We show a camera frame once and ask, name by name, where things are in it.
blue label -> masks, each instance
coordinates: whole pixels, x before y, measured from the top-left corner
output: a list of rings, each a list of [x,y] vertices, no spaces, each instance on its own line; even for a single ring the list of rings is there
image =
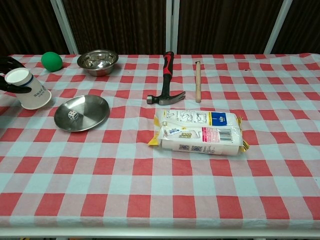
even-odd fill
[[[227,117],[224,112],[211,112],[212,126],[226,126]]]

wooden stick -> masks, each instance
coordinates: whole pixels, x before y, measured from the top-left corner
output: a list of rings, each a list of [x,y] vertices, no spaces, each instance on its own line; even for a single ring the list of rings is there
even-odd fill
[[[195,62],[195,101],[201,102],[201,67],[200,61]]]

white pole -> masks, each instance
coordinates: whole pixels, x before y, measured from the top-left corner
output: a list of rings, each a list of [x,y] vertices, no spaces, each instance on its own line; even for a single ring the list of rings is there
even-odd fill
[[[177,54],[180,0],[173,0],[172,51]]]
[[[171,51],[172,42],[172,3],[173,0],[166,0],[165,8],[165,51]]]
[[[70,54],[79,54],[62,0],[50,0]]]
[[[292,1],[293,0],[283,0],[278,17],[276,18],[272,32],[270,34],[268,43],[265,46],[264,54],[270,54],[272,49],[274,48],[275,42],[278,38],[279,32],[282,28],[282,25],[284,24],[284,21],[286,19],[286,16],[287,16],[287,13],[289,11],[289,8],[291,6]]]

green ball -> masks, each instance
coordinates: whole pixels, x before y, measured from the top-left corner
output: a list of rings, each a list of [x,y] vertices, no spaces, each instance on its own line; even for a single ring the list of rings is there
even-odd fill
[[[50,72],[58,71],[62,68],[62,59],[55,52],[48,51],[41,57],[41,63]]]

hammer head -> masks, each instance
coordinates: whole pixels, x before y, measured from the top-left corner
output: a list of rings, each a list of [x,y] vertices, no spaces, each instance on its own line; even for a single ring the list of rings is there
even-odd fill
[[[175,104],[183,99],[186,98],[186,92],[183,91],[180,94],[174,95],[174,96],[153,96],[153,95],[148,95],[146,97],[146,103],[147,104],[159,104],[159,105],[170,105],[170,104]]]

